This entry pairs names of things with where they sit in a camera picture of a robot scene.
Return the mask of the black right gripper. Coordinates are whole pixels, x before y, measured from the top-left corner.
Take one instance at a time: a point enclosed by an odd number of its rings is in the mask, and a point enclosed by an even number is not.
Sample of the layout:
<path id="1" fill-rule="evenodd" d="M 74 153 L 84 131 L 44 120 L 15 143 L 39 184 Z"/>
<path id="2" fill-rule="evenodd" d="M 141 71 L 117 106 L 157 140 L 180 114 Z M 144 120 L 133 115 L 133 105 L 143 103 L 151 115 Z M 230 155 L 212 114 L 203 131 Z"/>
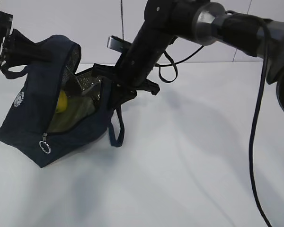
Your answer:
<path id="1" fill-rule="evenodd" d="M 95 63 L 92 67 L 92 75 L 102 76 L 111 80 L 107 83 L 109 86 L 108 110 L 116 109 L 122 104 L 135 99 L 137 90 L 147 91 L 152 95 L 157 95 L 160 91 L 159 85 L 148 79 L 144 79 L 138 86 L 131 86 L 117 76 L 114 66 Z M 82 82 L 82 78 L 75 75 L 70 76 L 65 83 L 65 93 L 67 97 L 83 96 L 84 89 Z"/>

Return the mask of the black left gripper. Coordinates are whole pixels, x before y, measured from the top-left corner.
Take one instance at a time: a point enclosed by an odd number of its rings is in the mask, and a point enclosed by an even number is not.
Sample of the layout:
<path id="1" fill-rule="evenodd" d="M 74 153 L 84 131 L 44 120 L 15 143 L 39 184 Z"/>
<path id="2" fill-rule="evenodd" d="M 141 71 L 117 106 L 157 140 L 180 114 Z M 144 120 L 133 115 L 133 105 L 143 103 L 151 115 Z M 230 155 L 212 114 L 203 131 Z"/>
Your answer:
<path id="1" fill-rule="evenodd" d="M 10 35 L 10 53 L 13 54 L 5 59 L 2 56 L 2 47 L 4 39 L 9 36 L 12 27 L 13 15 L 0 11 L 0 69 L 9 69 L 15 66 L 29 65 L 34 61 L 49 62 L 52 56 L 44 45 L 49 38 L 34 43 L 24 36 L 17 29 L 13 29 Z"/>

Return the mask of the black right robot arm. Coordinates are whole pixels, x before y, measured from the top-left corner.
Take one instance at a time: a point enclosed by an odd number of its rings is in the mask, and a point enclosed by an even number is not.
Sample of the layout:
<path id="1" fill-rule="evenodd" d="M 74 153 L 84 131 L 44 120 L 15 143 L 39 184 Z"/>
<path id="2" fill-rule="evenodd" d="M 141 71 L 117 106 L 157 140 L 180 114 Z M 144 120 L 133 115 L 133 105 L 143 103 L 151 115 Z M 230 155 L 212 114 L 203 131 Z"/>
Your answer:
<path id="1" fill-rule="evenodd" d="M 71 80 L 80 95 L 94 94 L 99 84 L 111 84 L 108 107 L 117 109 L 137 92 L 158 94 L 159 85 L 148 75 L 177 38 L 201 47 L 221 42 L 263 60 L 261 82 L 276 84 L 276 96 L 284 111 L 284 22 L 226 10 L 209 0 L 150 0 L 144 23 L 130 43 L 116 36 L 108 47 L 121 53 L 115 66 L 95 64 Z"/>

